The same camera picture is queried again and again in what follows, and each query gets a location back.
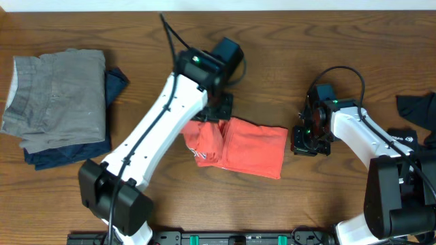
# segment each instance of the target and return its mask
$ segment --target stack of folded clothes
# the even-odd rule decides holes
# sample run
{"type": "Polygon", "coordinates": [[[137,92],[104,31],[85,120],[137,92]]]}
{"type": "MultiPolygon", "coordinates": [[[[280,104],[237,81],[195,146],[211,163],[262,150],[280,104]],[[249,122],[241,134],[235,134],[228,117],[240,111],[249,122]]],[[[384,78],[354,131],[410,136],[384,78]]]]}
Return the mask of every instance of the stack of folded clothes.
{"type": "Polygon", "coordinates": [[[25,161],[46,169],[111,150],[106,107],[126,87],[100,50],[14,57],[1,132],[21,137],[25,161]]]}

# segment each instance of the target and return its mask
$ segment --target crumpled red cloth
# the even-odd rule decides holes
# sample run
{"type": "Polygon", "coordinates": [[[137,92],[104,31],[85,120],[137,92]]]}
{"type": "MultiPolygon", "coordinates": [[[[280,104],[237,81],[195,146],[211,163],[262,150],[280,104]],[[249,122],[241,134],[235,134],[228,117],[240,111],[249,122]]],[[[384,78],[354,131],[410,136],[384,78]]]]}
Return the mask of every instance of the crumpled red cloth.
{"type": "Polygon", "coordinates": [[[189,121],[181,133],[199,167],[280,179],[287,129],[231,118],[218,123],[189,121]]]}

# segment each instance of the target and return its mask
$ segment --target blue fabric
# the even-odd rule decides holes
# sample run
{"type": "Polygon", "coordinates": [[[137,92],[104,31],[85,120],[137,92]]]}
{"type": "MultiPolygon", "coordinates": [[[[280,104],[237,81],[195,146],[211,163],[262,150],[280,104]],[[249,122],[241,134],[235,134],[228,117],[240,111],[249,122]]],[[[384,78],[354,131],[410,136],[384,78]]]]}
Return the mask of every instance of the blue fabric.
{"type": "MultiPolygon", "coordinates": [[[[118,68],[106,72],[106,107],[108,107],[127,86],[127,82],[128,79],[118,68]]],[[[110,132],[109,127],[106,125],[106,138],[102,142],[64,146],[43,150],[33,154],[29,154],[26,149],[24,149],[24,153],[25,161],[28,164],[35,165],[35,170],[42,170],[98,157],[99,155],[108,153],[111,150],[110,132]]]]}

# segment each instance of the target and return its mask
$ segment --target folded gray cloth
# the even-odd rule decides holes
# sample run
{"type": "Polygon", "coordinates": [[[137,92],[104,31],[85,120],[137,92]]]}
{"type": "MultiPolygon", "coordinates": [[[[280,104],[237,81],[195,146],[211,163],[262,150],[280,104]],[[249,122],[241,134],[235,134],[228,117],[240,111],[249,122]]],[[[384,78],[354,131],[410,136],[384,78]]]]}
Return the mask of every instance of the folded gray cloth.
{"type": "Polygon", "coordinates": [[[105,139],[105,59],[99,50],[14,57],[2,133],[35,153],[105,139]]]}

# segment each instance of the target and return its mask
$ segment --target wood grain surface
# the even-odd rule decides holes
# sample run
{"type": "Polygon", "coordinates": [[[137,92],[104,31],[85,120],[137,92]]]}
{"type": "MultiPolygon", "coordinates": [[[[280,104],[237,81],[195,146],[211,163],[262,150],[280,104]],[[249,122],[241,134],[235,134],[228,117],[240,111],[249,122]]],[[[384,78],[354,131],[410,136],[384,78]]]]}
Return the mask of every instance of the wood grain surface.
{"type": "MultiPolygon", "coordinates": [[[[210,50],[222,37],[238,42],[247,76],[234,94],[234,115],[291,129],[300,123],[306,90],[334,65],[360,70],[364,106],[382,128],[412,127],[399,117],[395,95],[436,90],[435,12],[178,12],[168,21],[192,46],[210,50]]],[[[66,48],[103,50],[129,86],[110,108],[114,146],[150,109],[171,72],[157,13],[10,13],[0,32],[0,108],[3,113],[14,55],[39,56],[66,48]]],[[[332,71],[340,98],[357,98],[358,79],[332,71]]],[[[362,212],[367,170],[343,143],[329,157],[297,157],[288,134],[280,180],[199,168],[178,137],[158,165],[146,194],[155,202],[153,227],[185,231],[283,231],[329,227],[362,212]]],[[[64,244],[72,231],[107,228],[82,206],[81,163],[35,171],[20,139],[0,135],[0,244],[64,244]]]]}

